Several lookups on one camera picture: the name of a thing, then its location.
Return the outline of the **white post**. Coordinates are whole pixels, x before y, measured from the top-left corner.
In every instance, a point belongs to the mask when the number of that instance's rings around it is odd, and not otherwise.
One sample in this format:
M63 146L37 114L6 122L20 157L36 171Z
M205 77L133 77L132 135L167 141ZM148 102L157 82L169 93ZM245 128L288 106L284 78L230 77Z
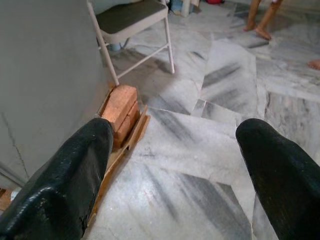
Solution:
M181 7L181 15L186 17L190 14L192 0L181 0L182 7Z

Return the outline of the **person's bare foot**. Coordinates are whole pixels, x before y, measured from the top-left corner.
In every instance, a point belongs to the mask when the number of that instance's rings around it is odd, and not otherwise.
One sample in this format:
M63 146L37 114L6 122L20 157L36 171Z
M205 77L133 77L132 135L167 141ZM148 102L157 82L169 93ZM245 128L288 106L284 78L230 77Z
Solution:
M320 71L320 59L315 59L307 64L310 68Z

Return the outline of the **red brick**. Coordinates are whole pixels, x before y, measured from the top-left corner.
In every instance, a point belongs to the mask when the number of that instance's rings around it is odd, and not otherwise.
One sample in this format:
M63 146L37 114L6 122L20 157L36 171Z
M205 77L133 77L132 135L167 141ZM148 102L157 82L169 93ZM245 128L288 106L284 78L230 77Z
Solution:
M129 85L119 85L110 93L101 117L108 120L112 128L117 130L129 110L137 100L138 94L135 87Z
M128 135L132 131L139 117L140 117L140 109L139 109L138 102L135 101L133 106L129 110L128 114L126 115L125 119L123 120L122 124L120 125L119 129L114 133L114 139L113 139L114 149L121 148L123 142L126 140Z
M0 211L5 211L11 204L12 191L0 188Z

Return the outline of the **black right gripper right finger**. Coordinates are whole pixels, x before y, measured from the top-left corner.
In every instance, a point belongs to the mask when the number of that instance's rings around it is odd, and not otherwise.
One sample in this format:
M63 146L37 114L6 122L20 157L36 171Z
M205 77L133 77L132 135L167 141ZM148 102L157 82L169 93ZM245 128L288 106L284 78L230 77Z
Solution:
M235 136L279 240L320 240L320 166L267 122L249 118Z

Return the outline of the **grey metal folding chair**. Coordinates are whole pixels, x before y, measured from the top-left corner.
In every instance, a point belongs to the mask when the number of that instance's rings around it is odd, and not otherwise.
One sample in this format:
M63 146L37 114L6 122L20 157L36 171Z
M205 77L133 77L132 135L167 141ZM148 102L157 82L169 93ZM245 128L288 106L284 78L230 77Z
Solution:
M120 84L119 78L164 49L168 50L171 73L175 73L168 21L169 8L164 0L140 0L134 3L118 4L99 14L95 14L91 0L87 0L86 3L90 18L94 25L96 39L116 86ZM119 44L124 40L128 41L134 35L161 21L164 23L166 43L128 69L117 74L107 46Z

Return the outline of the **person's bare leg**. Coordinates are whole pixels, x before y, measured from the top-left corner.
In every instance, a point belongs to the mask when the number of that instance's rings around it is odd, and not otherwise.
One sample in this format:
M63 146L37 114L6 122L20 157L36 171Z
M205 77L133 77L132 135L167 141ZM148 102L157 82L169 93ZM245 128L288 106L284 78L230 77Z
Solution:
M252 31L255 29L256 26L256 15L258 12L258 8L260 5L260 0L252 0L250 4L250 9L248 13L248 19L244 31Z
M265 40L270 41L272 39L271 35L267 32L267 26L271 19L275 16L277 10L281 6L284 0L272 0L270 6L265 12L261 22L256 26L255 32L257 35Z

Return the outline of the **white fridge door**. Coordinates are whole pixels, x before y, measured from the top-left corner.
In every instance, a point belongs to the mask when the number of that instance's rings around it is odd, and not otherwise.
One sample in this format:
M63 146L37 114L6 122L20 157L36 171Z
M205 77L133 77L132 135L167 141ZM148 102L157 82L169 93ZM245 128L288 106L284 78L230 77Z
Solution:
M109 87L87 0L0 0L0 188L24 185Z

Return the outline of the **flat wooden board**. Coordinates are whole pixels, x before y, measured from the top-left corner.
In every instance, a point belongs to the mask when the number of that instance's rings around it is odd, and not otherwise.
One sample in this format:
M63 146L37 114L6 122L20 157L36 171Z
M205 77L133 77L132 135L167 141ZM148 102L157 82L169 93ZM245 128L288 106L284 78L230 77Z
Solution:
M109 99L111 92L107 95L103 105L101 106L101 109L99 110L98 116L101 118L102 118L102 112L106 106L106 102ZM107 191L107 187L108 187L109 182L114 174L114 171L116 170L116 168L119 165L122 164L124 156L128 152L133 150L134 147L136 146L137 142L139 142L143 138L145 131L147 129L147 126L149 124L149 121L150 121L150 116L147 115L147 110L148 110L147 105L144 106L143 111L139 110L140 111L139 119L136 122L133 129L131 130L130 134L127 136L127 138L123 142L121 148L114 149L113 145L112 145L112 151L111 151L110 157L107 161L105 174L104 174L103 180L101 182L100 189L99 189L94 207L92 209L91 215L88 220L88 224L87 224L88 226L91 225L91 223L94 221L94 219L97 215L98 209L102 203L103 197L105 195L105 192ZM114 134L117 130L114 130L113 127L112 127L112 130L113 130L112 136L114 138Z

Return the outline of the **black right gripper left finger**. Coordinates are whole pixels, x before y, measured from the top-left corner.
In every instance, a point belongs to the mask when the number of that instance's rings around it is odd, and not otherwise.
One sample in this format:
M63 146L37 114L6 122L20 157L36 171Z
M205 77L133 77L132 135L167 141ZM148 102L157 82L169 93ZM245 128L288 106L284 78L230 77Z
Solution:
M0 215L0 240L81 240L112 148L109 121L94 118L81 127Z

